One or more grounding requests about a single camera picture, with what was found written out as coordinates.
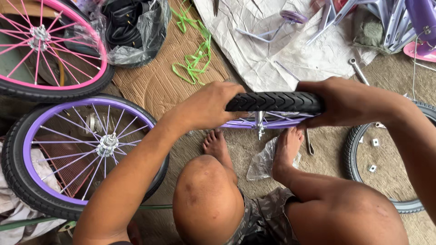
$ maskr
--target camouflage shorts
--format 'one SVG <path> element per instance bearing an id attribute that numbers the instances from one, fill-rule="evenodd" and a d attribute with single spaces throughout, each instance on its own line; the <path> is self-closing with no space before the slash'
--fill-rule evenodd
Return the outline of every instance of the camouflage shorts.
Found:
<path id="1" fill-rule="evenodd" d="M 284 212 L 286 202 L 293 201 L 289 198 L 297 200 L 289 189 L 278 187 L 264 198 L 257 199 L 247 199 L 241 194 L 245 205 L 244 217 L 225 245 L 239 245 L 253 236 L 270 237 L 280 245 L 300 244 Z"/>

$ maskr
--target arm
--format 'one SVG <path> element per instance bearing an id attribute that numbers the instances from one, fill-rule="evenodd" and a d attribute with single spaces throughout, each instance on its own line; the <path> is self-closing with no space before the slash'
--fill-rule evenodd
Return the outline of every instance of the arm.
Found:
<path id="1" fill-rule="evenodd" d="M 397 93 L 336 77 L 301 82 L 297 90 L 318 94 L 326 105 L 325 113 L 303 121 L 299 129 L 382 122 L 416 194 L 436 223 L 436 128 L 415 104 Z"/>
<path id="2" fill-rule="evenodd" d="M 127 225 L 175 141 L 190 130 L 238 118 L 224 109 L 240 92 L 244 92 L 240 85 L 213 82 L 167 112 L 92 195 L 77 223 L 74 244 L 128 241 Z"/>

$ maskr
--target leg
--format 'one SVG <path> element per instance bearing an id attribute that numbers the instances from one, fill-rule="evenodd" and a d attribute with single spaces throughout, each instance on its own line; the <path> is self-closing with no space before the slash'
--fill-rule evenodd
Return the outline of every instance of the leg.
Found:
<path id="1" fill-rule="evenodd" d="M 173 198 L 176 229 L 188 244 L 223 244 L 239 226 L 244 201 L 222 132 L 208 134 L 207 155 L 183 168 Z"/>
<path id="2" fill-rule="evenodd" d="M 285 213 L 301 244 L 408 244 L 397 210 L 381 193 L 359 182 L 293 168 L 295 132 L 280 136 L 273 175 L 300 200 L 287 204 Z"/>

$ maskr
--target black tire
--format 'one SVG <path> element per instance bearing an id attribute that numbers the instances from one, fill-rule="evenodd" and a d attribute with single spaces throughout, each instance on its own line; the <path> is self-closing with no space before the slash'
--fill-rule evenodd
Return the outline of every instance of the black tire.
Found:
<path id="1" fill-rule="evenodd" d="M 129 105 L 144 114 L 153 124 L 156 124 L 156 120 L 147 111 L 128 100 L 107 94 L 99 94 L 95 97 L 113 99 Z M 30 207 L 50 216 L 76 221 L 85 206 L 72 204 L 46 193 L 32 180 L 24 166 L 23 141 L 26 132 L 36 118 L 53 106 L 55 105 L 39 105 L 11 127 L 3 144 L 1 165 L 9 188 Z M 170 155 L 168 154 L 150 184 L 143 202 L 154 194 L 164 180 L 169 159 Z"/>
<path id="2" fill-rule="evenodd" d="M 322 113 L 321 97 L 306 92 L 261 92 L 237 94 L 225 108 L 228 112 L 304 112 Z"/>
<path id="3" fill-rule="evenodd" d="M 421 109 L 424 115 L 434 125 L 436 125 L 436 107 L 419 101 L 414 101 L 414 103 L 419 109 Z M 361 183 L 363 183 L 363 180 L 360 177 L 359 170 L 357 168 L 356 153 L 359 140 L 369 126 L 371 126 L 371 123 L 353 127 L 348 134 L 347 141 L 344 145 L 344 151 L 342 153 L 342 159 L 347 178 Z M 396 201 L 390 198 L 390 200 L 400 214 L 416 213 L 424 210 L 424 207 L 419 199 Z"/>
<path id="4" fill-rule="evenodd" d="M 61 2 L 80 15 L 84 20 L 90 22 L 89 18 L 75 5 L 66 0 L 62 0 Z M 86 87 L 70 90 L 31 88 L 0 79 L 0 94 L 33 102 L 62 103 L 97 95 L 112 81 L 114 74 L 115 68 L 107 64 L 106 70 L 100 79 Z"/>

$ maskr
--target cardboard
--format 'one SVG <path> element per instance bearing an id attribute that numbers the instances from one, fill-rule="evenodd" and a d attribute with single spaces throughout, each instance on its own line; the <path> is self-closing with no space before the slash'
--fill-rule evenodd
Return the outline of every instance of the cardboard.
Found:
<path id="1" fill-rule="evenodd" d="M 179 12 L 182 0 L 169 0 L 168 3 Z M 194 7 L 190 9 L 187 16 L 191 19 L 200 19 Z M 113 78 L 115 85 L 126 99 L 140 105 L 156 119 L 160 119 L 165 112 L 202 87 L 182 80 L 172 70 L 174 62 L 183 64 L 184 56 L 194 54 L 198 46 L 204 42 L 201 34 L 188 24 L 187 31 L 183 34 L 176 25 L 177 21 L 178 18 L 173 14 L 168 24 L 167 38 L 153 61 L 139 68 L 117 67 Z M 211 62 L 206 72 L 199 78 L 204 84 L 224 81 L 228 78 L 223 63 L 213 50 Z"/>
<path id="2" fill-rule="evenodd" d="M 23 9 L 23 5 L 21 4 L 21 0 L 9 0 L 9 2 L 13 4 L 18 9 L 18 11 L 20 11 L 22 15 L 24 15 L 24 9 Z M 26 7 L 27 14 L 29 16 L 36 16 L 36 17 L 41 16 L 40 2 L 33 1 L 33 0 L 23 0 L 23 2 Z M 17 11 L 6 0 L 0 0 L 0 13 L 19 15 L 19 13 L 17 13 Z M 44 5 L 42 16 L 48 18 L 56 18 L 57 15 L 58 15 L 57 11 Z"/>

